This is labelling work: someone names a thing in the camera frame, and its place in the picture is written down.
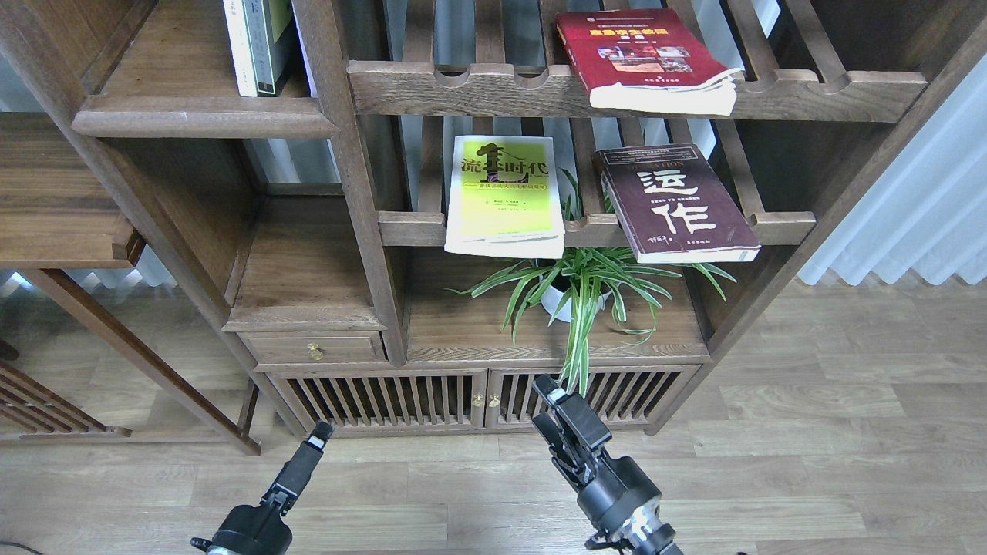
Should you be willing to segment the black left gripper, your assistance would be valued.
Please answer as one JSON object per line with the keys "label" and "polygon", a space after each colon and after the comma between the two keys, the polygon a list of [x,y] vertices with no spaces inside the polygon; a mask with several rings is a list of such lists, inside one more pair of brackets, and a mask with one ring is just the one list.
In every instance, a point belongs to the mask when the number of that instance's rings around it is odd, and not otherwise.
{"label": "black left gripper", "polygon": [[236,506],[211,540],[193,537],[190,545],[207,554],[285,554],[292,533],[281,517],[308,485],[333,432],[330,422],[318,421],[271,482],[260,506]]}

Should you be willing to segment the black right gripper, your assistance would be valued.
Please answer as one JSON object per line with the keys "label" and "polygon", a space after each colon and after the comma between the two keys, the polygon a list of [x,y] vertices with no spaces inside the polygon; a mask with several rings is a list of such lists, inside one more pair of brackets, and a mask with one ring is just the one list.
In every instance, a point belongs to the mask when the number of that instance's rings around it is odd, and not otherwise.
{"label": "black right gripper", "polygon": [[[547,442],[553,464],[578,493],[578,505],[596,528],[588,550],[663,550],[665,523],[659,519],[662,492],[630,456],[614,459],[601,451],[612,433],[578,393],[537,375],[533,390],[547,411],[532,422]],[[587,463],[581,470],[579,463]]]}

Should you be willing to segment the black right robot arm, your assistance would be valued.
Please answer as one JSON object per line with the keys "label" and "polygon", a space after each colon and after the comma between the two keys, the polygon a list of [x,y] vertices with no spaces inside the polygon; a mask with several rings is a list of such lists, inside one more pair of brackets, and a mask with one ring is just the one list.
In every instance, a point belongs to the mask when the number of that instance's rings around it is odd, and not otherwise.
{"label": "black right robot arm", "polygon": [[604,443],[612,433],[578,393],[549,375],[533,388],[549,411],[534,425],[547,440],[554,467],[577,492],[578,505],[596,528],[589,550],[628,549],[634,554],[679,554],[675,530],[659,519],[662,492],[630,456],[613,458]]}

